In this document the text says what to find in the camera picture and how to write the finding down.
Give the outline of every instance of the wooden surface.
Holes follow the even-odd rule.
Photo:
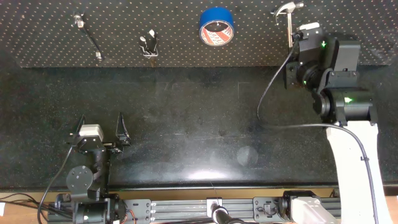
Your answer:
[[[264,192],[266,195],[277,195],[278,191],[275,189],[275,191],[272,193],[273,189],[267,189],[267,190],[259,190]],[[188,190],[186,192],[183,191],[152,191],[152,192],[119,192],[121,194],[121,198],[123,199],[131,199],[132,195],[135,195],[137,197],[133,198],[151,198],[152,200],[178,200],[178,199],[197,199],[198,196],[196,197],[191,197],[192,195],[201,195],[206,190]],[[259,196],[259,193],[257,190],[217,190],[217,195],[219,197],[223,198],[251,198],[253,197],[252,195],[254,194],[255,196]],[[0,194],[0,197],[4,197],[4,195],[9,195],[9,194]],[[36,200],[41,197],[42,193],[30,193],[31,196],[33,196]],[[56,194],[51,193],[49,198],[53,198]],[[392,218],[393,223],[398,224],[398,199],[396,196],[388,196],[386,197],[387,205],[389,207],[390,211],[390,216]],[[37,211],[36,209],[31,209],[31,208],[25,208],[25,207],[20,207],[17,205],[6,205],[4,209],[4,216],[0,217],[0,224],[6,224],[6,223],[23,223],[23,224],[37,224]]]

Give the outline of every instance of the green light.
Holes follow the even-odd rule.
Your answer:
[[[349,103],[349,102],[351,102],[351,101],[353,101],[353,99],[348,98],[348,97],[344,97],[344,102]]]

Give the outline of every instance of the blue tape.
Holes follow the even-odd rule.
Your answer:
[[[224,30],[221,32],[210,32],[206,30],[206,26],[213,22],[217,22],[218,24],[223,24],[226,26]],[[199,36],[201,40],[208,45],[211,46],[221,46],[227,44],[234,35],[234,27],[233,27],[233,19],[232,14],[229,10],[222,7],[214,7],[208,9],[202,13],[200,16],[200,30]]]

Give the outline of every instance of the wooden floor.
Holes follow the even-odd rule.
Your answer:
[[[267,189],[267,190],[217,190],[217,195],[223,198],[236,198],[237,195],[240,198],[252,198],[253,194],[256,197],[261,197],[263,194],[270,196],[278,195],[279,189]],[[150,191],[150,192],[119,192],[121,194],[121,198],[123,199],[132,199],[132,198],[151,198],[152,200],[181,200],[181,199],[199,199],[206,198],[200,196],[201,194],[208,194],[207,190],[187,190],[185,192],[181,191]],[[58,193],[50,193],[48,201],[53,201],[53,198]],[[318,189],[318,194],[321,197],[325,196],[325,189]],[[0,194],[0,197],[5,197],[9,194]],[[42,193],[30,193],[29,195],[33,196],[36,200],[41,198]],[[22,197],[15,197],[13,200],[22,199]],[[393,223],[398,224],[398,198],[396,196],[386,197],[387,205],[389,207],[390,215],[393,220]],[[14,224],[14,223],[23,223],[23,224],[37,224],[37,210],[32,208],[25,208],[17,205],[9,205],[7,204],[4,208],[4,216],[0,217],[0,224]]]

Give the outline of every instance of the black pegboard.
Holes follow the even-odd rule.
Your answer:
[[[158,67],[279,65],[287,53],[286,22],[270,11],[283,2],[267,0],[0,1],[0,46],[22,67],[150,67],[138,40],[159,33]],[[319,22],[327,32],[353,34],[361,41],[362,65],[389,65],[398,53],[396,0],[304,1],[293,27]],[[234,19],[233,40],[222,47],[198,36],[200,14],[225,7]],[[72,14],[84,12],[105,60],[77,27]]]

